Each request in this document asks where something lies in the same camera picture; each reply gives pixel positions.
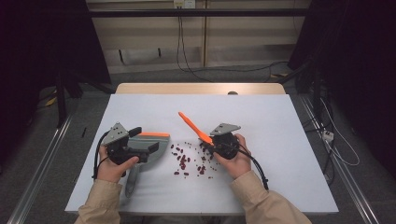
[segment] orange plastic piece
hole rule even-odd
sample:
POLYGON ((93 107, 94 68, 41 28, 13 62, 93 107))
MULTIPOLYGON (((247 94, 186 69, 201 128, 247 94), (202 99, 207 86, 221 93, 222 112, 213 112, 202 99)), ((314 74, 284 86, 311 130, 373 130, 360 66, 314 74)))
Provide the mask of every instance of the orange plastic piece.
POLYGON ((140 133, 137 136, 159 136, 159 137, 169 137, 169 133, 140 133))
POLYGON ((183 113, 178 112, 178 114, 183 118, 184 122, 186 122, 186 123, 198 134, 198 137, 199 137, 202 141, 204 141, 204 142, 206 142, 206 143, 208 143, 208 144, 210 144, 210 145, 213 146, 212 138, 210 138, 209 136, 207 136, 206 133, 201 132, 201 130, 199 130, 199 129, 195 126, 195 124, 192 123, 192 121, 191 121, 189 118, 187 118, 183 113))

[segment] wall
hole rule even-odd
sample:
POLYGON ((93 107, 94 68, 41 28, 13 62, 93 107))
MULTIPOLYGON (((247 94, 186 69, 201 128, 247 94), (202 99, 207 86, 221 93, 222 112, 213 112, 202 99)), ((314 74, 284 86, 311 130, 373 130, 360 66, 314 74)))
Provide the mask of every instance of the wall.
MULTIPOLYGON (((197 0, 197 8, 307 8, 310 1, 197 0)), ((89 9, 173 8, 173 1, 87 0, 89 9)), ((191 67, 271 63, 289 59, 304 18, 183 18, 183 39, 191 67)), ((177 67, 178 18, 93 19, 110 73, 134 71, 145 62, 136 53, 150 52, 149 67, 177 67), (125 55, 121 63, 118 49, 125 55), (158 49, 170 50, 158 59, 158 49)))

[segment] aluminum rail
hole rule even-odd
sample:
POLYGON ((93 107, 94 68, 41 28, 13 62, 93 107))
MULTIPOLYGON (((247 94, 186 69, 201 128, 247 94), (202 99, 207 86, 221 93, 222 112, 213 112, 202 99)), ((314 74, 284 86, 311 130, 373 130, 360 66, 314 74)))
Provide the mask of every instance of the aluminum rail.
MULTIPOLYGON (((318 15, 328 15, 327 11, 314 12, 318 15)), ((308 15, 307 8, 259 8, 259 9, 93 9, 90 11, 43 10, 40 13, 52 17, 304 17, 308 15)))
MULTIPOLYGON (((315 114, 312 111, 313 105, 308 98, 304 98, 303 96, 300 97, 306 113, 308 114, 309 118, 312 119, 312 123, 316 129, 320 127, 319 122, 315 119, 315 114)), ((331 147, 327 141, 321 139, 325 144, 326 150, 330 153, 331 147)), ((355 203, 356 208, 358 209, 359 213, 361 214, 361 218, 363 219, 364 223, 366 224, 379 224, 380 221, 375 215, 375 211, 373 207, 370 205, 369 201, 367 200, 366 196, 364 195, 363 191, 359 187, 358 183, 356 182, 355 178, 353 177, 352 173, 349 172, 348 167, 338 160, 338 158, 332 153, 331 159, 333 161, 334 167, 337 170, 338 174, 341 176, 341 179, 346 186, 347 191, 355 203)))
POLYGON ((58 149, 64 140, 64 136, 67 132, 67 129, 70 125, 70 121, 77 110, 78 101, 75 100, 71 104, 71 111, 64 121, 63 125, 56 129, 55 134, 52 137, 51 142, 47 148, 47 151, 35 170, 35 174, 30 180, 27 188, 24 190, 20 200, 18 201, 14 211, 11 214, 7 224, 22 224, 24 223, 32 205, 35 201, 35 197, 40 190, 42 183, 44 182, 47 173, 50 169, 52 161, 54 160, 58 149))

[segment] hand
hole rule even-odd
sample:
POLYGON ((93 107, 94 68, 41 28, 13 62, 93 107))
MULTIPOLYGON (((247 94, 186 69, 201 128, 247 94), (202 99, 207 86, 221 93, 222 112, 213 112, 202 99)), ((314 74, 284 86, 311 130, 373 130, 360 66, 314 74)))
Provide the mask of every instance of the hand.
MULTIPOLYGON (((237 133, 235 137, 239 141, 240 149, 246 151, 250 155, 247 148, 245 137, 237 133)), ((236 156, 230 160, 222 158, 218 153, 214 153, 216 160, 223 165, 233 179, 238 178, 240 175, 247 173, 251 170, 250 158, 238 152, 236 156)))
MULTIPOLYGON (((100 161, 107 157, 106 147, 99 148, 100 161)), ((133 167, 139 158, 132 157, 123 164, 117 165, 110 158, 105 159, 99 166, 97 179, 119 183, 122 174, 133 167)))

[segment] white tabletop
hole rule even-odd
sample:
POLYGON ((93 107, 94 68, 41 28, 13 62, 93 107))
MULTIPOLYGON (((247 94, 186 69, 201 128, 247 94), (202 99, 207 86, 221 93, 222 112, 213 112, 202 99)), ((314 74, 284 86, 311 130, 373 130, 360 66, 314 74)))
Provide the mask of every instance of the white tabletop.
POLYGON ((132 198, 126 198, 122 190, 121 212, 137 215, 242 214, 242 207, 229 188, 232 179, 216 160, 210 164, 206 161, 206 173, 199 175, 197 166, 203 165, 200 141, 178 111, 182 111, 205 133, 210 133, 222 122, 241 126, 235 133, 246 137, 247 147, 262 166, 271 190, 285 196, 304 213, 338 212, 290 97, 286 94, 112 95, 65 210, 77 212, 85 203, 92 186, 97 142, 119 121, 127 130, 140 126, 144 132, 171 135, 163 157, 141 168, 132 198), (177 152, 176 147, 183 148, 183 153, 191 158, 185 171, 181 171, 177 157, 172 154, 177 152), (180 175, 174 175, 177 169, 180 175))

